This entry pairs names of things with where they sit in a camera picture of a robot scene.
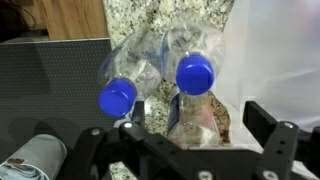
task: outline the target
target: granite countertop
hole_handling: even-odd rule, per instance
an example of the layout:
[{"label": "granite countertop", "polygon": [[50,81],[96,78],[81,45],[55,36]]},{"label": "granite countertop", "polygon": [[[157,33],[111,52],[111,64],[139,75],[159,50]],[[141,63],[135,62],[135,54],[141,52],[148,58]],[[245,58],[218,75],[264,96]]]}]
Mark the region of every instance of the granite countertop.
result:
[{"label": "granite countertop", "polygon": [[[192,14],[223,30],[233,0],[104,0],[112,46],[140,27],[149,27],[163,34],[177,14]],[[162,80],[156,93],[145,102],[145,128],[150,133],[167,134],[169,94],[175,84]],[[212,109],[220,132],[220,144],[229,143],[229,115],[226,108],[211,94]],[[136,179],[122,163],[111,165],[114,179]]]}]

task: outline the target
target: screw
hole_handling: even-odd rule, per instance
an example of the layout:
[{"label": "screw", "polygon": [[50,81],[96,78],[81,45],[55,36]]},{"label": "screw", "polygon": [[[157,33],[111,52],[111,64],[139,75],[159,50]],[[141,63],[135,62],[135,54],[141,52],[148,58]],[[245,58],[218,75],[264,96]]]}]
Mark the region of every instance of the screw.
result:
[{"label": "screw", "polygon": [[272,172],[272,171],[263,171],[263,177],[266,180],[279,180],[279,177],[276,173]]},{"label": "screw", "polygon": [[125,127],[125,128],[131,128],[131,127],[132,127],[132,123],[125,123],[125,124],[124,124],[124,127]]},{"label": "screw", "polygon": [[287,126],[288,128],[293,128],[293,125],[291,123],[285,122],[284,125]]},{"label": "screw", "polygon": [[100,130],[99,129],[94,129],[94,130],[91,131],[91,134],[96,136],[96,135],[100,134]]},{"label": "screw", "polygon": [[212,180],[212,174],[209,171],[200,171],[198,176],[200,180]]}]

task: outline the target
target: white plastic bag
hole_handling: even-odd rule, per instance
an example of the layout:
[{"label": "white plastic bag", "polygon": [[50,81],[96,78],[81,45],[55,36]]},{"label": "white plastic bag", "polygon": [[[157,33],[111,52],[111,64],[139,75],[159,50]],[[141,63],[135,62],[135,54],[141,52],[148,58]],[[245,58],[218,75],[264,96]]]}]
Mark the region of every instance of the white plastic bag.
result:
[{"label": "white plastic bag", "polygon": [[242,124],[247,100],[303,130],[320,126],[320,1],[236,0],[224,39],[225,62],[212,90],[229,111],[234,146],[262,152]]}]

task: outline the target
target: blue bottle cap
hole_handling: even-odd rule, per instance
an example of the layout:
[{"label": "blue bottle cap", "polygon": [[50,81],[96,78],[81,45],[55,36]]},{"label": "blue bottle cap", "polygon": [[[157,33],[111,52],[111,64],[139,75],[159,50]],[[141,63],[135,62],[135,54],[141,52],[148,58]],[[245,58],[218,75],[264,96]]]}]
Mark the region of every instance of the blue bottle cap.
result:
[{"label": "blue bottle cap", "polygon": [[118,78],[108,83],[101,91],[98,103],[106,114],[120,117],[131,110],[136,97],[135,86],[126,79]]},{"label": "blue bottle cap", "polygon": [[176,82],[179,89],[189,95],[207,92],[214,81],[214,70],[200,54],[184,57],[178,64]]}]

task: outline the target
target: clear plastic bottle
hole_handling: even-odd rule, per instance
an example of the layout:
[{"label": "clear plastic bottle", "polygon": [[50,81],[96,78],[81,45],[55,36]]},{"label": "clear plastic bottle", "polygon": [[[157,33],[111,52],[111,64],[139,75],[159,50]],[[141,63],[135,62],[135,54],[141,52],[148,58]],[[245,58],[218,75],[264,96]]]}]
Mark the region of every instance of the clear plastic bottle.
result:
[{"label": "clear plastic bottle", "polygon": [[205,23],[175,20],[162,43],[166,78],[189,95],[207,92],[224,58],[222,33]]},{"label": "clear plastic bottle", "polygon": [[208,92],[190,96],[177,88],[170,98],[168,139],[183,149],[219,144],[220,134]]},{"label": "clear plastic bottle", "polygon": [[164,67],[160,48],[160,36],[140,29],[106,57],[98,72],[103,87],[98,103],[106,114],[123,116],[135,101],[145,100],[156,90]]}]

